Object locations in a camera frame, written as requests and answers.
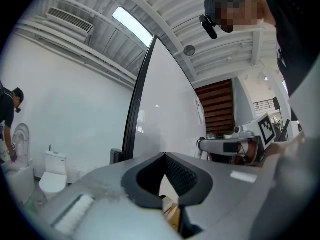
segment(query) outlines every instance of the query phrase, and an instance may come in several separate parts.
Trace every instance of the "toilet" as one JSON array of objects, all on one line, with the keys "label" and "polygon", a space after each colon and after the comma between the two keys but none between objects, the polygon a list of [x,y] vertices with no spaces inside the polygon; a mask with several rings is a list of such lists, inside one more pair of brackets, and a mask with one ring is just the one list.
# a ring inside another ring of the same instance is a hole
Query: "toilet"
[{"label": "toilet", "polygon": [[45,173],[39,186],[46,199],[50,201],[67,186],[67,156],[58,152],[44,153]]},{"label": "toilet", "polygon": [[30,133],[26,124],[19,124],[14,130],[12,143],[17,160],[2,164],[2,170],[10,190],[18,203],[27,203],[35,191],[34,166],[29,154]]}]

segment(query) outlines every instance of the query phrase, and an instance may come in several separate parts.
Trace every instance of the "white sticker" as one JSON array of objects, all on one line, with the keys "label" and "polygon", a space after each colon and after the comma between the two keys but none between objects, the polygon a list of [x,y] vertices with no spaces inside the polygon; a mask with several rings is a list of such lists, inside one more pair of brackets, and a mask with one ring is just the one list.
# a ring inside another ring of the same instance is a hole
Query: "white sticker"
[{"label": "white sticker", "polygon": [[258,175],[240,172],[240,171],[233,171],[231,173],[231,178],[237,179],[239,181],[248,182],[248,183],[255,183],[257,180]]}]

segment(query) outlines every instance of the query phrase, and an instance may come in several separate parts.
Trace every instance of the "floor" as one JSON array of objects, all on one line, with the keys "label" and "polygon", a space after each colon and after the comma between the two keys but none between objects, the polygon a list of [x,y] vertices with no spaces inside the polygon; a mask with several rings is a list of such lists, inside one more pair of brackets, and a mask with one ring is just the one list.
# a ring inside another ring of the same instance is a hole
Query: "floor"
[{"label": "floor", "polygon": [[48,203],[44,193],[40,189],[39,181],[35,181],[35,189],[29,201],[24,205],[25,208],[38,213],[43,206]]}]

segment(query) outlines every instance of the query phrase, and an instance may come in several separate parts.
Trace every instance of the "air conditioner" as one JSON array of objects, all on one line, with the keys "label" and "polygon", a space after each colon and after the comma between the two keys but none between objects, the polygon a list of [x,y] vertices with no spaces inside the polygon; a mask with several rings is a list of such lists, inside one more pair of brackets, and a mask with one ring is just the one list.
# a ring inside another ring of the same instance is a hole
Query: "air conditioner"
[{"label": "air conditioner", "polygon": [[45,15],[49,21],[64,26],[85,38],[91,36],[94,31],[94,25],[61,9],[51,7]]}]

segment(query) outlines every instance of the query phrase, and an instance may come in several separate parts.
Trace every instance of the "man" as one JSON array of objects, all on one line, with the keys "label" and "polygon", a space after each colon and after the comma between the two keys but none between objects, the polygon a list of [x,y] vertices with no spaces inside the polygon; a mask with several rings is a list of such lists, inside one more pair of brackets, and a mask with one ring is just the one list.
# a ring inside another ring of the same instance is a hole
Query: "man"
[{"label": "man", "polygon": [[20,88],[9,91],[0,82],[0,124],[4,121],[5,145],[13,162],[17,160],[17,155],[11,145],[11,126],[15,117],[15,108],[16,112],[19,113],[19,106],[24,101],[24,97],[24,93]]},{"label": "man", "polygon": [[[275,26],[278,66],[291,96],[306,78],[319,55],[315,13],[319,8],[317,1],[205,0],[204,7],[205,15],[212,27],[218,25],[226,33],[240,30],[238,26],[254,26],[261,23]],[[294,113],[291,117],[292,121],[297,120]],[[291,147],[304,141],[304,134],[301,132],[291,142],[272,143],[265,157],[285,154]],[[249,143],[246,155],[253,157],[255,149],[256,145]]]}]

